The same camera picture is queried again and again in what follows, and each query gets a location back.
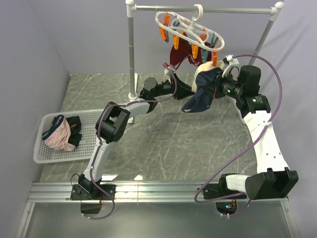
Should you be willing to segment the navy blue underwear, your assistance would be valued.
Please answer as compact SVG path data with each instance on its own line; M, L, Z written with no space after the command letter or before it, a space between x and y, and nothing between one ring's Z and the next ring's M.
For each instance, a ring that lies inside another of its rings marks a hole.
M216 62L213 66L212 62L201 64L195 71L192 91L194 96L191 97L182 107L184 113L199 113L210 108L213 101L212 96L204 91L203 87L212 83L218 72L222 72L225 64L222 60Z

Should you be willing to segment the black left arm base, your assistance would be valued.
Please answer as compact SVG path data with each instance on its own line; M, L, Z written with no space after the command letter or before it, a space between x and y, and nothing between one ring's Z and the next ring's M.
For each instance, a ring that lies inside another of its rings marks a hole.
M95 185L84 187L80 184L72 186L70 200L80 202L80 210L84 215L97 215L100 213L103 202L114 200L116 185L100 184L100 191Z

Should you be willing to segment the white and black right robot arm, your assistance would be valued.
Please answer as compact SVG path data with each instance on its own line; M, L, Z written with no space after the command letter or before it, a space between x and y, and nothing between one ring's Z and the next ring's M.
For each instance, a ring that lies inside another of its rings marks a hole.
M215 80L204 87L214 99L228 96L236 101L246 124L257 160L257 173L252 176L222 174L218 192L224 198L244 193L251 200L285 198L299 180L289 169L280 151L271 123L271 108L266 96L259 93L260 68L244 65L236 80L232 75L217 73Z

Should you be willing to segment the dark red lace bra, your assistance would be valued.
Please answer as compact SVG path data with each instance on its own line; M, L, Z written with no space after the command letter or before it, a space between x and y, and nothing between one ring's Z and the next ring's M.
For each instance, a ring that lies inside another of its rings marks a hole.
M201 57L201 47L199 47L198 56L196 59L192 57L192 48L188 41L179 38L179 48L175 50L174 47L171 48L170 56L169 56L169 64L175 67L177 70L184 60L188 60L189 64L194 66L202 65L202 57ZM208 60L212 61L212 52L209 51Z

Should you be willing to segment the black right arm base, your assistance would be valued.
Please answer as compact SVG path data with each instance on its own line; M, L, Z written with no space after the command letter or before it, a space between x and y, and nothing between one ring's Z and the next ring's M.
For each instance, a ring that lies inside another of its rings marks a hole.
M203 199L213 200L217 212L227 217L236 214L238 200L246 198L245 194L236 190L230 190L225 184L210 183L203 189Z

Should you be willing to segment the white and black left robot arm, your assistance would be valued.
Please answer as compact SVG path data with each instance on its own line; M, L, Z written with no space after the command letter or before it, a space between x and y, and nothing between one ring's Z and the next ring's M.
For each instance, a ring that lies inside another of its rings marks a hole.
M191 86L182 82L176 74L170 80L158 83L153 77L144 82L140 97L136 102L118 105L109 102L96 123L96 145L87 168L78 178L80 190L88 199L96 199L103 193L100 182L106 160L126 129L129 119L152 112L158 101L156 97L170 95L177 100L194 95Z

